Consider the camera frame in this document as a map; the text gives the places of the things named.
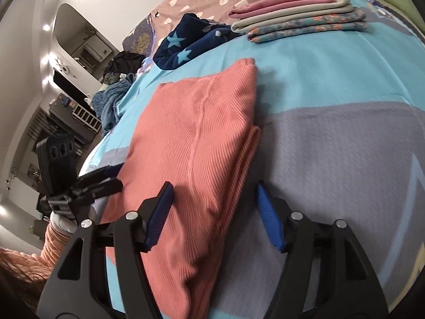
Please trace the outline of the left forearm pink sleeve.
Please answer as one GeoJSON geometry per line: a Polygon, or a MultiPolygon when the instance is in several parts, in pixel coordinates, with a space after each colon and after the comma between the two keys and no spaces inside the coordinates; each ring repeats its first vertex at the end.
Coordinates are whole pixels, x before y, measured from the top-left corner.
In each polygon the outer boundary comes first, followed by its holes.
{"type": "Polygon", "coordinates": [[[45,240],[41,254],[32,254],[31,257],[42,266],[53,269],[70,240],[70,233],[64,232],[62,229],[56,228],[49,223],[45,231],[45,240]]]}

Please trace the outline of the left hand white glove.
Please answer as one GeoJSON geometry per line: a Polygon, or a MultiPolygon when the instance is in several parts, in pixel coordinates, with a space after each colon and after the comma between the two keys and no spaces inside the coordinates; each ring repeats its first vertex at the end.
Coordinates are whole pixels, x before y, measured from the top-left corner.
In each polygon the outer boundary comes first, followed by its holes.
{"type": "MultiPolygon", "coordinates": [[[[92,205],[89,206],[88,218],[95,223],[99,222],[99,215],[92,205]]],[[[77,227],[79,227],[79,224],[75,220],[70,220],[63,215],[59,215],[54,212],[51,212],[50,214],[50,224],[54,227],[54,229],[68,236],[73,235],[77,227]]]]}

